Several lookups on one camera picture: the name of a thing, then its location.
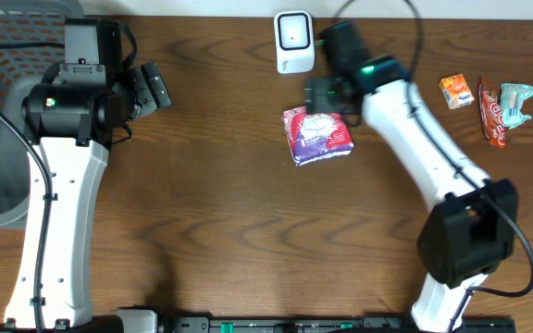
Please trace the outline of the purple red snack bag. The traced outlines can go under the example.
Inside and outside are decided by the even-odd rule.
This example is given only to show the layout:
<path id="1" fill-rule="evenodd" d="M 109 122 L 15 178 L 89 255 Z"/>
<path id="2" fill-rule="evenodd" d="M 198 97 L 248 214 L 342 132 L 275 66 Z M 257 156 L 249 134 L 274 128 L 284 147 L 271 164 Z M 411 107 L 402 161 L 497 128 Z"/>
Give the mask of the purple red snack bag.
<path id="1" fill-rule="evenodd" d="M 353 150 L 350 131 L 338 114 L 308 114 L 300 106 L 284 111 L 281 119 L 297 166 L 348 155 Z"/>

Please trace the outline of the small orange tissue pack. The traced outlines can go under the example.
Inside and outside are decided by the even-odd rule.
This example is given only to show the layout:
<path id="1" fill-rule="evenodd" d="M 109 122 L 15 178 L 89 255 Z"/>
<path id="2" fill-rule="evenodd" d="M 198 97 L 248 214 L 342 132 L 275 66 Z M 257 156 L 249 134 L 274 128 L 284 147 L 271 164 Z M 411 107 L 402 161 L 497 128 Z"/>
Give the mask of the small orange tissue pack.
<path id="1" fill-rule="evenodd" d="M 463 74 L 441 79 L 439 87 L 450 109 L 471 105 L 475 101 Z"/>

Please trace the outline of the orange brown snack bar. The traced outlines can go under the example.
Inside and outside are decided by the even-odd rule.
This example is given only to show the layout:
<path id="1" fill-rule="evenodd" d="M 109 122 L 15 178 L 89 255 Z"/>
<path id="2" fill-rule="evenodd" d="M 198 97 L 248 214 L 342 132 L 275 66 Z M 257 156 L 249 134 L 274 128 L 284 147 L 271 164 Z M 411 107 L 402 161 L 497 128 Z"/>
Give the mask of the orange brown snack bar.
<path id="1" fill-rule="evenodd" d="M 496 87 L 484 77 L 478 85 L 479 113 L 485 139 L 492 146 L 504 148 L 506 129 Z"/>

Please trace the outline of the mint green snack packet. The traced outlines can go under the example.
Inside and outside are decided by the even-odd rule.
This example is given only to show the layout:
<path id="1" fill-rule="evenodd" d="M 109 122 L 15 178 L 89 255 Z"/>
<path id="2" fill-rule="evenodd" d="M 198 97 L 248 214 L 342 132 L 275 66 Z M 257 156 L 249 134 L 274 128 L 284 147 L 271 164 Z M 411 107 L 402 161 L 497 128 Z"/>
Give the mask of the mint green snack packet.
<path id="1" fill-rule="evenodd" d="M 525 100 L 533 96 L 533 86 L 520 83 L 503 83 L 501 85 L 501 110 L 503 124 L 507 129 L 514 129 L 532 118 L 522 112 Z"/>

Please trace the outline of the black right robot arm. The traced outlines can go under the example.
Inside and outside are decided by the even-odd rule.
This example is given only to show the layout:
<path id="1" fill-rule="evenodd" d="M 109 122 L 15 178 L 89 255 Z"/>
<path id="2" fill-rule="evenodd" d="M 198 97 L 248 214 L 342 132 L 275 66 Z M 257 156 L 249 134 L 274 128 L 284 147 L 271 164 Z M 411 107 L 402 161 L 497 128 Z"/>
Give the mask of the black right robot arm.
<path id="1" fill-rule="evenodd" d="M 463 324 L 472 290 L 513 252 L 507 221 L 517 213 L 516 189 L 465 155 L 407 69 L 392 55 L 372 56 L 352 22 L 333 24 L 318 39 L 330 75 L 307 83 L 306 107 L 361 116 L 413 179 L 429 216 L 416 243 L 427 275 L 410 316 L 421 331 L 451 332 Z"/>

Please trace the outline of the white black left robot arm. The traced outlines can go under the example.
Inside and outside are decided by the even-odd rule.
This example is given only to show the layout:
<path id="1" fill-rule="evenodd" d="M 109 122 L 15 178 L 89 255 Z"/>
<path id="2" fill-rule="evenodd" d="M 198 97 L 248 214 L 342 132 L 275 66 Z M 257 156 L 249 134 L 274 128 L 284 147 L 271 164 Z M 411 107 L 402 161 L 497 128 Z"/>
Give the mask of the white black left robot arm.
<path id="1" fill-rule="evenodd" d="M 95 315 L 90 288 L 93 216 L 113 132 L 172 103 L 157 66 L 137 65 L 125 24 L 65 22 L 65 57 L 17 81 L 0 121 L 26 148 L 30 191 L 18 278 L 0 332 L 169 331 L 146 306 Z"/>

